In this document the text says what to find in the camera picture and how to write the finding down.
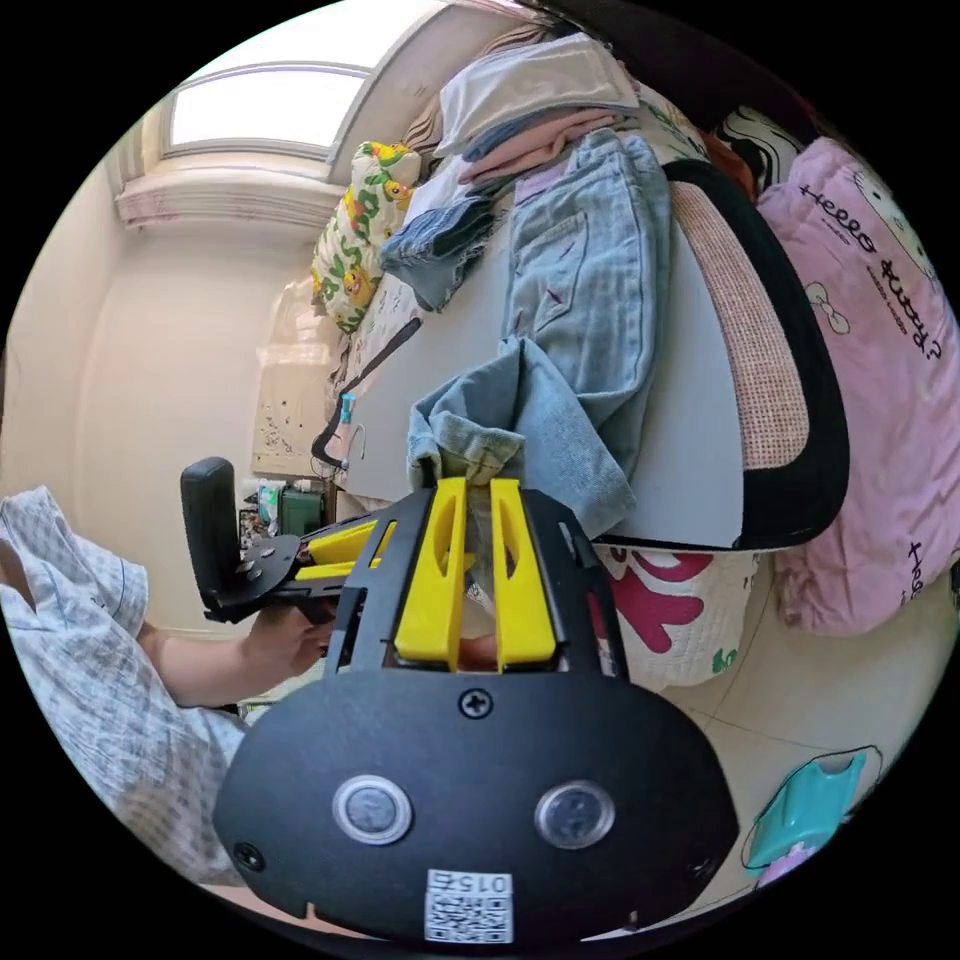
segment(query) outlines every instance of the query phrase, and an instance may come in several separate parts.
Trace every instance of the jeans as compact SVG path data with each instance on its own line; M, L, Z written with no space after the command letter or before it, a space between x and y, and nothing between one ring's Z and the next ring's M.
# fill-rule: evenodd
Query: jeans
M380 266L409 284L424 310L439 313L483 255L502 187L485 184L450 207L428 210L380 248Z
M606 533L636 507L636 465L670 276L670 193L639 137L587 136L563 176L518 203L495 360L411 412L407 467L463 476L474 578L492 589L489 483L519 478Z
M511 230L503 334L543 350L629 476L669 290L666 176L645 140L595 131Z

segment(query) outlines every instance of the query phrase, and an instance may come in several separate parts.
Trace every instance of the hello kitty blanket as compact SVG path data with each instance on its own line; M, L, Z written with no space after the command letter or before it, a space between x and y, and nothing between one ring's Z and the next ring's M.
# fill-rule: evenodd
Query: hello kitty blanket
M960 548L960 330L887 188L817 140L758 209L823 331L850 436L850 481L826 532L775 557L781 612L812 633L864 633Z

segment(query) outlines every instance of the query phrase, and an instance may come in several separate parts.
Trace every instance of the cable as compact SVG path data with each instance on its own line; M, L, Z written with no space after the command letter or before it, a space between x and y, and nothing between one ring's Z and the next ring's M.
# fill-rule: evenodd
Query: cable
M874 753L876 753L877 758L880 761L880 769L877 771L877 776L875 777L873 783L870 784L870 786L867 788L864 795L844 814L843 819L840 821L840 826L843 826L845 823L847 823L850 820L850 818L857 812L857 810L860 809L860 806L864 802L864 800L866 800L867 797L869 797L870 794L873 793L873 791L877 788L877 784L880 782L881 778L883 777L883 763L884 763L883 752L875 743L867 743L860 747L852 747L849 750L833 750L830 753L821 753L819 756L812 757L806 763L797 767L797 769L794 770L793 773L791 773L788 777L786 777L786 779L774 791L774 794L770 798L770 800L767 802L767 805L756 815L756 817L754 817L753 826L750 828L750 832L744 838L743 846L740 848L740 866L742 866L744 870L766 870L768 867L773 865L773 861L771 861L770 863L761 864L758 867L751 867L747 864L746 860L744 860L744 853L746 852L747 847L750 845L750 841L753 839L754 834L757 832L757 824L759 824L760 821L767 815L770 808L776 802L777 797L780 796L780 794L786 788L787 784L789 784L790 781L793 780L793 778L797 776L797 774L799 774L801 770L806 770L806 768L809 767L811 763L819 763L821 760L829 760L831 757L845 757L850 755L850 762L852 763L853 756L864 750L872 750Z

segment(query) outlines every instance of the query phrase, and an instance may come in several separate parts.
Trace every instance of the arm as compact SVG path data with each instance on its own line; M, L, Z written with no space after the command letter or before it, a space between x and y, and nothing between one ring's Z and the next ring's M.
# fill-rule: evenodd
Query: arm
M193 640L144 623L137 640L177 704L219 707L308 670L323 655L331 629L313 626L295 607L272 607L240 639Z

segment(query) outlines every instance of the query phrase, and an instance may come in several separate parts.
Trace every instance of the qr code sticker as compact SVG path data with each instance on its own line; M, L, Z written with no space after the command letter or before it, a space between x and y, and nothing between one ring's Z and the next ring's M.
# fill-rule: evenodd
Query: qr code sticker
M430 943L512 943L510 874L428 871L424 939Z

